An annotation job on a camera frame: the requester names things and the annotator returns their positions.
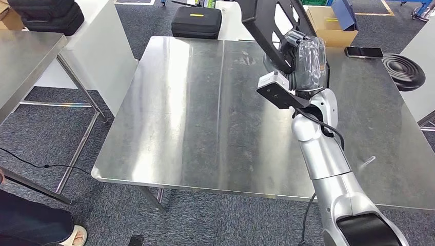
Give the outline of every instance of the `black round object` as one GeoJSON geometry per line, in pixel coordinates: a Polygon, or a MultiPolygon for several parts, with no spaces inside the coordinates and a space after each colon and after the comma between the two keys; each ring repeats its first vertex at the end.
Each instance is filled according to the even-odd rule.
{"type": "Polygon", "coordinates": [[[399,91],[416,90],[426,81],[423,69],[404,56],[385,54],[382,62],[399,91]]]}

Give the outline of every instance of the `dark pants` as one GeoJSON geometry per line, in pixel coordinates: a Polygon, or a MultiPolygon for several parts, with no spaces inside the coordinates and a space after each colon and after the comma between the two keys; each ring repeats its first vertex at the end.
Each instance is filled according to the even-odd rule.
{"type": "Polygon", "coordinates": [[[0,190],[0,245],[36,246],[65,241],[74,229],[71,213],[0,190]]]}

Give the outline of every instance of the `black bag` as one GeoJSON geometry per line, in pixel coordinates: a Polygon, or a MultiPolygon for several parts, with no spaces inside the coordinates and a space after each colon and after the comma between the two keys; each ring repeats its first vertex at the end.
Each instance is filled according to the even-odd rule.
{"type": "Polygon", "coordinates": [[[52,18],[51,20],[40,20],[21,17],[24,26],[30,31],[36,32],[61,32],[65,36],[73,35],[85,21],[82,10],[77,3],[73,3],[72,8],[64,17],[52,18]]]}
{"type": "Polygon", "coordinates": [[[65,16],[74,0],[8,0],[8,3],[21,17],[49,20],[65,16]]]}
{"type": "Polygon", "coordinates": [[[221,22],[222,13],[219,9],[179,7],[172,20],[172,35],[217,39],[221,22]]]}

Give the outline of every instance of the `black cable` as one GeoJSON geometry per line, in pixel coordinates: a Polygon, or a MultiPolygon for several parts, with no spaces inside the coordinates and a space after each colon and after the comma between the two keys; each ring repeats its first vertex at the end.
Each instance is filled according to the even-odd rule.
{"type": "Polygon", "coordinates": [[[316,122],[317,124],[319,124],[319,125],[321,125],[321,126],[323,126],[323,127],[326,127],[326,128],[328,128],[328,129],[330,129],[331,131],[333,131],[335,134],[337,134],[337,136],[340,138],[341,148],[344,150],[344,138],[343,138],[343,136],[341,135],[341,133],[338,132],[337,129],[335,129],[334,127],[332,127],[332,126],[330,126],[330,125],[328,125],[328,124],[326,124],[326,123],[321,122],[320,120],[318,120],[318,119],[316,119],[316,118],[313,118],[313,117],[309,116],[308,114],[304,113],[304,112],[303,112],[302,110],[300,110],[300,109],[294,109],[294,110],[296,110],[298,113],[302,114],[305,118],[307,118],[307,119],[309,119],[309,120],[311,120],[311,121],[314,121],[314,122],[316,122]]]}
{"type": "Polygon", "coordinates": [[[82,172],[84,172],[84,173],[87,173],[87,174],[91,175],[90,173],[86,172],[85,170],[83,170],[83,169],[81,169],[81,168],[78,168],[78,167],[70,167],[70,166],[67,166],[67,165],[59,165],[59,164],[56,164],[56,165],[43,165],[43,166],[37,166],[37,165],[34,165],[34,164],[32,164],[32,163],[30,163],[30,162],[28,162],[28,161],[25,161],[25,160],[19,158],[18,156],[12,154],[12,153],[11,153],[10,151],[8,151],[8,150],[5,150],[5,149],[3,149],[3,148],[0,148],[0,150],[3,150],[4,152],[6,152],[6,153],[12,155],[13,157],[17,158],[18,160],[20,160],[20,161],[22,161],[22,162],[24,162],[24,163],[27,163],[27,164],[33,166],[34,168],[67,167],[67,168],[75,168],[75,169],[79,169],[80,171],[82,171],[82,172]]]}
{"type": "Polygon", "coordinates": [[[305,209],[304,222],[302,223],[302,238],[301,238],[301,241],[298,243],[298,246],[305,245],[305,224],[307,223],[308,210],[310,209],[310,206],[311,206],[314,198],[315,198],[315,193],[311,197],[310,202],[308,203],[307,208],[305,209]]]}

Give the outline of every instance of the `floor marking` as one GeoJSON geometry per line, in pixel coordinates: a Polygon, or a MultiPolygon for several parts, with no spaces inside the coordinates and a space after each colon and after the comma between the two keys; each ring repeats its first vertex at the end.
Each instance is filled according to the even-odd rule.
{"type": "Polygon", "coordinates": [[[385,0],[381,0],[384,7],[387,9],[388,14],[376,14],[376,13],[355,13],[356,15],[370,15],[370,16],[392,16],[394,17],[393,11],[390,9],[390,6],[385,2],[385,0]]]}

